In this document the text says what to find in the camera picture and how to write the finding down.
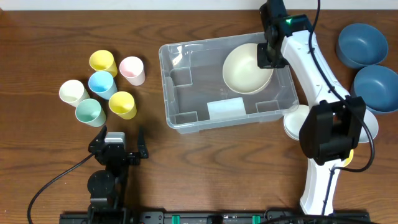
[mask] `mint green cup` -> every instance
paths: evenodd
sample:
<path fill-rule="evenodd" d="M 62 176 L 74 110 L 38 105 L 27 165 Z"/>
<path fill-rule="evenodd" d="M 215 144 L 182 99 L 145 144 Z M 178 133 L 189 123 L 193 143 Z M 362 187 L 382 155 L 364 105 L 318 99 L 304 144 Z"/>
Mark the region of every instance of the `mint green cup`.
<path fill-rule="evenodd" d="M 92 127 L 100 127 L 106 121 L 106 115 L 100 103 L 94 99 L 83 100 L 75 111 L 77 120 Z"/>

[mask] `plastic cup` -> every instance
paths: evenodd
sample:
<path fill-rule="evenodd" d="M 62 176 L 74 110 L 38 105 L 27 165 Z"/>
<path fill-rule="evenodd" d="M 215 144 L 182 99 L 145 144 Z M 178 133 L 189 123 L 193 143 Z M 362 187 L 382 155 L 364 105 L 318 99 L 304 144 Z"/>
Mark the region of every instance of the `plastic cup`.
<path fill-rule="evenodd" d="M 62 84 L 59 95 L 62 101 L 77 107 L 80 102 L 90 99 L 87 90 L 78 80 L 69 80 Z"/>
<path fill-rule="evenodd" d="M 144 63 L 137 57 L 126 57 L 120 63 L 120 73 L 129 83 L 139 86 L 145 81 Z"/>
<path fill-rule="evenodd" d="M 109 100 L 109 108 L 123 119 L 132 119 L 137 114 L 136 102 L 132 95 L 125 91 L 115 93 Z"/>
<path fill-rule="evenodd" d="M 118 74 L 118 68 L 114 61 L 113 55 L 107 50 L 97 50 L 94 52 L 89 60 L 90 66 L 99 71 L 106 71 L 115 77 Z"/>
<path fill-rule="evenodd" d="M 106 121 L 106 115 L 100 103 L 94 99 L 83 100 L 75 111 L 77 120 L 92 127 L 100 127 Z"/>
<path fill-rule="evenodd" d="M 348 165 L 351 163 L 351 161 L 353 160 L 353 157 L 354 157 L 354 149 L 352 149 L 352 150 L 349 152 L 349 158 L 347 158 L 347 159 L 344 161 L 344 166 L 343 166 L 343 167 L 348 166 Z"/>
<path fill-rule="evenodd" d="M 118 91 L 112 75 L 105 71 L 92 74 L 88 80 L 88 87 L 105 100 L 110 99 Z"/>

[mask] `white label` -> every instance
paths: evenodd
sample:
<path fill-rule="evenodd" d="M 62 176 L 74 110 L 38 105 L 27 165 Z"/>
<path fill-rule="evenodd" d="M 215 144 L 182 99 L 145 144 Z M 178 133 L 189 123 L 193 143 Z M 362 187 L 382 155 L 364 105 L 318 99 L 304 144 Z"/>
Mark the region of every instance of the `white label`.
<path fill-rule="evenodd" d="M 243 98 L 207 103 L 210 119 L 225 119 L 246 115 Z"/>

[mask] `pink cup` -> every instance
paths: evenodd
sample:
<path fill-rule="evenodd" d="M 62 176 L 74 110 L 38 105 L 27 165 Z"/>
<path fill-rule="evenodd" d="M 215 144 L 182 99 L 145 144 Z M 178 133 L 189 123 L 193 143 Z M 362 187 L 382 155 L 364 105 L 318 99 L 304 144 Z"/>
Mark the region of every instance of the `pink cup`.
<path fill-rule="evenodd" d="M 137 57 L 126 57 L 120 63 L 119 71 L 132 85 L 138 86 L 145 81 L 144 63 Z"/>

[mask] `beige bowl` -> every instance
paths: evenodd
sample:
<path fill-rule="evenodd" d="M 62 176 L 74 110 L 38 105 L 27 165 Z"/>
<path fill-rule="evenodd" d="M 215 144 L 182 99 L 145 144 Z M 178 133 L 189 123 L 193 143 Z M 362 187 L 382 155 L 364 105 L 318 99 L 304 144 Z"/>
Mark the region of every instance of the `beige bowl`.
<path fill-rule="evenodd" d="M 259 93 L 271 82 L 274 69 L 257 66 L 257 44 L 243 44 L 235 48 L 223 66 L 225 84 L 240 94 Z"/>

